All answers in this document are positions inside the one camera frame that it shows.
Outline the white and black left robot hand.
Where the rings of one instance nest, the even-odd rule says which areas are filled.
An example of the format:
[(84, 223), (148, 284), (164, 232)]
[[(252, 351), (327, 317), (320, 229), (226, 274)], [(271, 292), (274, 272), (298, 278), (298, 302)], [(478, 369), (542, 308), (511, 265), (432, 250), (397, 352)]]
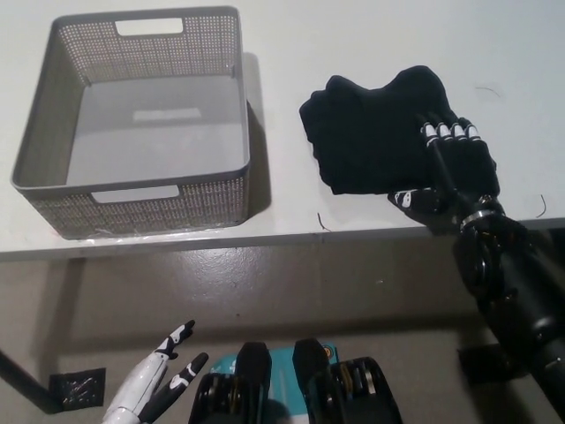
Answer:
[(174, 329), (127, 375), (113, 397), (104, 423), (154, 423), (182, 396), (208, 361), (199, 353), (178, 373), (163, 380), (169, 362), (177, 357), (175, 349), (193, 333), (194, 320)]

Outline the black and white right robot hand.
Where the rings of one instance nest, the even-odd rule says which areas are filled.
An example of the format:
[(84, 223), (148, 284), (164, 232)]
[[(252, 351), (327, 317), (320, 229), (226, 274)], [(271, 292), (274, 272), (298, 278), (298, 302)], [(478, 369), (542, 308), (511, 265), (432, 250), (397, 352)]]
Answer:
[(473, 215), (501, 213), (497, 164), (465, 117), (417, 115), (430, 182), (388, 194), (388, 201), (426, 226), (462, 227)]

